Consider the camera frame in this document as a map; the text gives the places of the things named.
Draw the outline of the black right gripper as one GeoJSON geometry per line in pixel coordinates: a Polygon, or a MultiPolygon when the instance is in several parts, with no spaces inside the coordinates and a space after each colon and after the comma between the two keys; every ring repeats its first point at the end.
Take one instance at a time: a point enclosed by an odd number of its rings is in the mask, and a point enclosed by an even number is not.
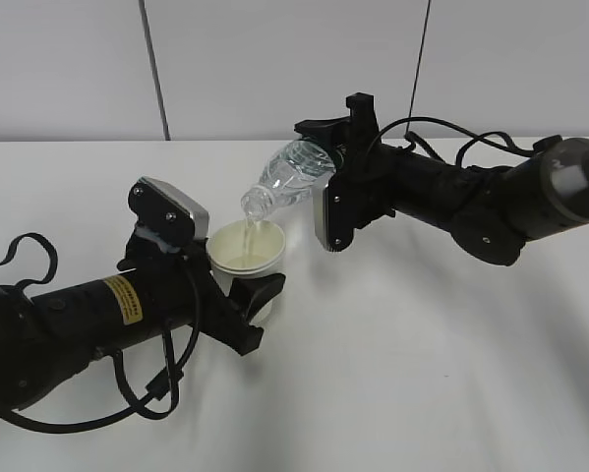
{"type": "Polygon", "coordinates": [[[391,159],[379,152],[380,131],[370,94],[356,92],[346,98],[349,117],[306,119],[294,131],[324,148],[346,144],[344,162],[336,175],[352,192],[354,229],[362,229],[383,217],[395,217],[385,178],[392,169],[391,159]]]}

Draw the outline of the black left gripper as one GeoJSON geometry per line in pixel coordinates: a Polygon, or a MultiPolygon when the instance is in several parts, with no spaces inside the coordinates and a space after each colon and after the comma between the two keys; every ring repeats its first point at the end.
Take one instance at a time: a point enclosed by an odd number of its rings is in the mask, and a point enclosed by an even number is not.
{"type": "Polygon", "coordinates": [[[227,297],[211,273],[204,240],[167,247],[137,230],[117,268],[136,290],[145,317],[158,325],[168,321],[174,328],[197,326],[239,355],[259,348],[264,330],[249,323],[261,323],[270,315],[286,280],[279,272],[235,277],[227,297]]]}

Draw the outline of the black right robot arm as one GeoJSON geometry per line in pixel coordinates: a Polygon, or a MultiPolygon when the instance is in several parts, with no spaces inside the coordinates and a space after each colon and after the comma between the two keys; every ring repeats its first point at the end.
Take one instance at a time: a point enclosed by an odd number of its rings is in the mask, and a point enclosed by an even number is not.
{"type": "Polygon", "coordinates": [[[397,213],[448,233],[466,253],[511,266],[532,241],[589,224],[589,139],[554,135],[529,149],[502,132],[472,133],[453,162],[413,132],[407,146],[383,142],[374,99],[347,96],[345,117],[294,126],[332,158],[313,186],[315,231],[330,252],[356,231],[397,213]]]}

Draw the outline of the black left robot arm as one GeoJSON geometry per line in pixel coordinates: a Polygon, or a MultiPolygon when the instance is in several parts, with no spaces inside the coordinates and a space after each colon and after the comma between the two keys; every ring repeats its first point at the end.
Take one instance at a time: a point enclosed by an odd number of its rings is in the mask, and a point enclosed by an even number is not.
{"type": "Polygon", "coordinates": [[[0,409],[25,409],[93,361],[161,337],[164,366],[147,384],[155,399],[178,400],[190,353],[175,356],[172,330],[190,326],[241,356],[259,348],[255,315],[281,293],[282,273],[234,278],[229,293],[215,281],[203,243],[165,251],[132,236],[116,274],[27,297],[24,279],[0,285],[0,409]]]}

